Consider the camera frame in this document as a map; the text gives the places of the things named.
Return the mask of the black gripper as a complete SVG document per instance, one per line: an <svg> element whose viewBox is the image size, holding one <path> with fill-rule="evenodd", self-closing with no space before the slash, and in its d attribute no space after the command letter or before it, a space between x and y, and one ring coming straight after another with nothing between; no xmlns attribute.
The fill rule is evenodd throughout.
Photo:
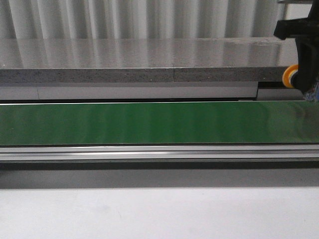
<svg viewBox="0 0 319 239"><path fill-rule="evenodd" d="M319 2L313 1L306 18L277 21L274 36L295 39L300 70L314 75L319 68Z"/></svg>

